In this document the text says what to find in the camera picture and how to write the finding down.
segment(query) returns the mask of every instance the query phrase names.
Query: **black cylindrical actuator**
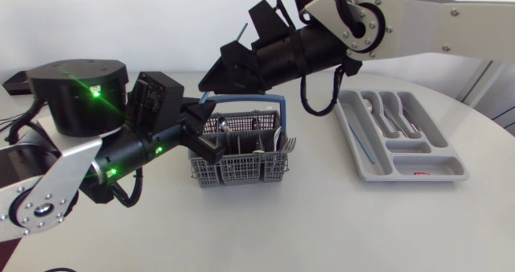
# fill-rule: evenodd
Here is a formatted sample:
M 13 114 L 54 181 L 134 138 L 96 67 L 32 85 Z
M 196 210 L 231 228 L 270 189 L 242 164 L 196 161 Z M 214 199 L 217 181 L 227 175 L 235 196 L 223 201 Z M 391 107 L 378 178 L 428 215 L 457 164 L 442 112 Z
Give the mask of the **black cylindrical actuator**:
M 126 66 L 117 60 L 65 60 L 27 71 L 32 92 L 48 102 L 67 136 L 105 134 L 125 121 Z
M 306 26 L 297 30 L 302 44 L 302 55 L 307 63 L 307 73 L 318 72 L 341 64 L 346 58 L 347 47 L 328 29 L 320 26 Z M 256 50 L 267 87 L 273 87 L 299 78 L 302 70 L 296 63 L 291 37 Z

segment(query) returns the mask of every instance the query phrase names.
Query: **cutlery basket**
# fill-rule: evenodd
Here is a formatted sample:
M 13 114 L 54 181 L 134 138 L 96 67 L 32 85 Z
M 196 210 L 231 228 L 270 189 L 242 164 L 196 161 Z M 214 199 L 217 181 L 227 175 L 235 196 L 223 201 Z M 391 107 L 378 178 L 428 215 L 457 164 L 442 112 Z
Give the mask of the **cutlery basket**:
M 279 103 L 279 112 L 274 110 L 241 113 L 214 113 L 204 125 L 203 137 L 217 146 L 225 147 L 220 162 L 211 165 L 193 151 L 188 151 L 192 165 L 192 178 L 199 181 L 202 188 L 220 184 L 238 185 L 247 183 L 279 182 L 288 171 L 288 155 L 280 152 L 287 140 L 286 101 L 277 95 L 214 96 L 209 100 L 217 103 L 238 101 L 267 101 Z M 223 116 L 230 133 L 218 126 L 218 118 Z M 253 121 L 258 121 L 258 129 L 253 130 Z M 279 130 L 278 143 L 275 142 Z M 254 153 L 256 142 L 261 139 L 261 153 Z

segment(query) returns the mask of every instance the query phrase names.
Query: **round table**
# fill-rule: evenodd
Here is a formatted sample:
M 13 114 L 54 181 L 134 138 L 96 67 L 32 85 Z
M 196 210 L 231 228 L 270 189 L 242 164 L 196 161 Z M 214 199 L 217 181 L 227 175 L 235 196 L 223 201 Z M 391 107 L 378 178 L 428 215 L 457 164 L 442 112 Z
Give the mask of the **round table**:
M 171 76 L 185 85 L 185 95 L 200 95 L 196 84 L 203 74 Z M 316 109 L 328 103 L 331 86 L 331 73 L 308 79 Z M 470 179 L 364 182 L 335 113 L 306 113 L 299 82 L 292 81 L 269 91 L 286 97 L 287 132 L 297 137 L 281 183 L 199 188 L 190 178 L 187 149 L 177 147 L 144 167 L 136 206 L 94 204 L 81 195 L 62 225 L 22 239 L 6 271 L 514 271 L 513 136 L 421 86 L 359 74 L 344 79 L 346 88 L 412 92 Z M 28 107 L 31 99 L 15 100 Z M 266 107 L 224 104 L 216 110 Z M 121 184 L 130 189 L 133 180 L 127 176 Z

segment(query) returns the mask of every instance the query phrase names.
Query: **white background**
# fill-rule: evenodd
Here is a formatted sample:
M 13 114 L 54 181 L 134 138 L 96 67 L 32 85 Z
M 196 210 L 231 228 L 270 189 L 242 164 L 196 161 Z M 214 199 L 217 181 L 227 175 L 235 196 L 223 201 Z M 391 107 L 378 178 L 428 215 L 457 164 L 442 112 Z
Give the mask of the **white background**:
M 247 10 L 260 1 L 0 0 L 0 80 L 22 69 L 74 58 L 116 59 L 130 72 L 207 71 L 220 46 L 250 23 Z M 283 1 L 296 19 L 294 0 Z M 256 38 L 249 26 L 242 42 L 249 45 Z M 478 63 L 425 54 L 365 62 L 362 72 L 408 80 L 455 97 Z M 500 79 L 504 83 L 494 86 L 505 96 L 488 94 L 480 105 L 482 112 L 492 117 L 515 105 L 514 72 L 506 72 Z

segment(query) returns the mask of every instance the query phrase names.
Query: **robotic arm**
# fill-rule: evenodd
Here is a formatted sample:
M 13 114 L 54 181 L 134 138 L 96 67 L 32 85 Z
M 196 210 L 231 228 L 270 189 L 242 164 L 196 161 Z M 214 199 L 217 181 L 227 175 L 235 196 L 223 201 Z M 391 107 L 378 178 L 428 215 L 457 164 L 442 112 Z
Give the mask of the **robotic arm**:
M 183 145 L 210 163 L 224 148 L 199 137 L 215 102 L 183 97 L 161 72 L 141 72 L 126 102 L 126 66 L 114 60 L 66 60 L 30 70 L 35 103 L 11 127 L 0 150 L 0 241 L 40 233 L 64 221 L 80 189 L 126 207 L 142 190 L 142 166 Z M 31 123 L 43 103 L 51 117 Z M 18 139 L 18 130 L 33 130 Z M 128 196 L 117 184 L 136 171 Z
M 297 29 L 282 2 L 259 2 L 249 13 L 259 39 L 252 50 L 231 42 L 200 82 L 200 91 L 264 93 L 301 79 L 308 112 L 332 110 L 342 76 L 363 60 L 440 52 L 515 63 L 510 45 L 515 4 L 452 0 L 295 0 Z M 284 20 L 279 17 L 280 11 Z M 332 103 L 316 112 L 307 103 L 306 75 L 338 66 Z M 35 103 L 11 127 L 0 150 L 0 241 L 61 223 L 83 191 L 96 203 L 113 198 L 134 205 L 142 167 L 178 145 L 210 163 L 223 155 L 199 137 L 215 108 L 183 97 L 183 86 L 161 72 L 142 72 L 126 102 L 126 67 L 111 60 L 67 60 L 27 73 Z M 31 120 L 48 103 L 51 117 Z M 22 126 L 33 130 L 21 139 Z M 136 171 L 128 196 L 117 181 Z
M 295 0 L 296 29 L 281 1 L 249 11 L 259 39 L 248 50 L 238 42 L 200 82 L 200 91 L 264 93 L 302 78 L 301 100 L 309 113 L 325 115 L 336 103 L 341 76 L 355 75 L 361 61 L 438 52 L 515 63 L 515 3 L 452 0 Z M 287 24 L 279 17 L 280 10 Z M 322 112 L 307 104 L 306 75 L 340 65 L 332 104 Z

